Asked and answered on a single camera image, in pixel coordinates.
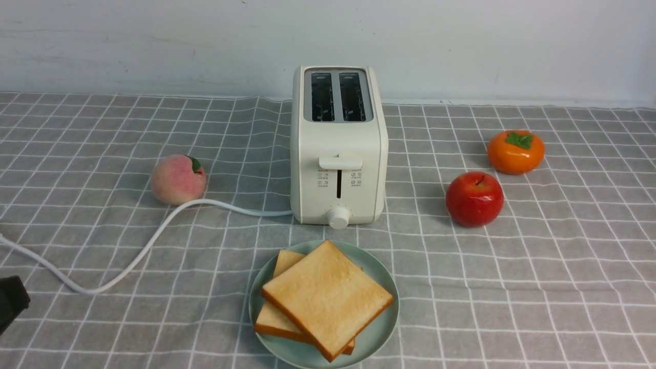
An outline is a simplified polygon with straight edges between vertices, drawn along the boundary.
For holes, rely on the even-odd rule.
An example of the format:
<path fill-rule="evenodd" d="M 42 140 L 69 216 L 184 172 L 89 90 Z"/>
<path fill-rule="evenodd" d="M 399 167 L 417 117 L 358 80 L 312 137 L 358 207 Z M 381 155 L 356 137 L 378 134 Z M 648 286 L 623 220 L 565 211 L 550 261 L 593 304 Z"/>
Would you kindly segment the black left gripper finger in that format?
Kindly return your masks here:
<path fill-rule="evenodd" d="M 30 295 L 19 276 L 1 278 L 1 335 L 30 303 Z"/>

